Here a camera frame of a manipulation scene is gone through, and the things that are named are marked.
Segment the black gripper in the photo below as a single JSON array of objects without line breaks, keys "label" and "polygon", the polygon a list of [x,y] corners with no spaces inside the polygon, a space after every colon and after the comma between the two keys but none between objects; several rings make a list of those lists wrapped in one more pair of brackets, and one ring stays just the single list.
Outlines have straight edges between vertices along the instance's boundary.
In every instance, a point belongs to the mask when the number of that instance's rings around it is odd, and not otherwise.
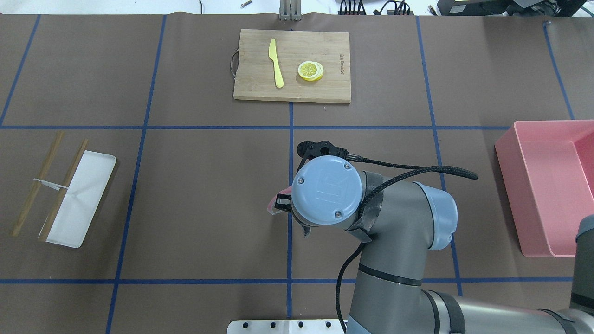
[{"label": "black gripper", "polygon": [[[349,152],[345,148],[337,147],[329,141],[303,141],[297,146],[297,154],[301,161],[295,174],[299,172],[307,161],[311,161],[321,156],[336,156],[345,161],[349,160]],[[291,199],[292,186],[280,191],[274,197],[274,213],[290,212],[288,200]]]}]

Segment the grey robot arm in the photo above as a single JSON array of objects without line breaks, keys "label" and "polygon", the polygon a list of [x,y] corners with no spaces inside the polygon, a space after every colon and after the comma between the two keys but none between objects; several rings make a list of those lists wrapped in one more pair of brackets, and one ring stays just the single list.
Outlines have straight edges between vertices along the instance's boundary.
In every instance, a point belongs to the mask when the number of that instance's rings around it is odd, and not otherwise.
[{"label": "grey robot arm", "polygon": [[337,318],[346,334],[591,334],[593,216],[582,219],[570,307],[560,311],[499,306],[422,288],[427,254],[448,246],[458,207],[448,192],[409,182],[423,173],[477,180],[452,166],[408,166],[385,178],[355,162],[384,165],[331,142],[303,141],[291,186],[269,204],[289,212],[305,236],[335,226],[359,240],[336,282]]}]

